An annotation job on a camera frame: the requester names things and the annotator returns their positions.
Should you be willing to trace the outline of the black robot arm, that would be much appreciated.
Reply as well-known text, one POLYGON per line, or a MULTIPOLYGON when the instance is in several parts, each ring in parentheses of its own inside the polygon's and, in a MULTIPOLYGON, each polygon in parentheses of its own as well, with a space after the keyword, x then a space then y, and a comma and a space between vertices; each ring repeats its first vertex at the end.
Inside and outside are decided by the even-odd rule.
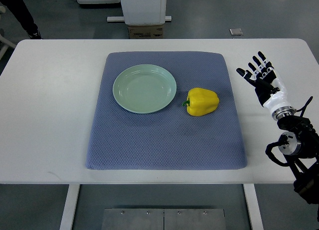
POLYGON ((279 129, 278 141, 267 145, 265 153, 275 164, 289 167, 295 176, 294 191, 308 204, 319 204, 319 135, 311 121, 304 117, 311 96, 295 110, 291 106, 274 111, 279 129))

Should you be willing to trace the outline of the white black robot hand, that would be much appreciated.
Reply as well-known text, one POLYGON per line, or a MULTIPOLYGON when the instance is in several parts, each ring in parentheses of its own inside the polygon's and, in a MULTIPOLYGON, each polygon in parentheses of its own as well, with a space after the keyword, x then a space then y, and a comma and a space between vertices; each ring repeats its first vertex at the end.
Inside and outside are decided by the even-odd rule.
POLYGON ((294 115, 296 109, 288 101, 287 88, 272 63, 260 51, 252 59, 249 70, 237 68, 236 71, 254 87, 261 106, 269 110, 274 120, 294 115))

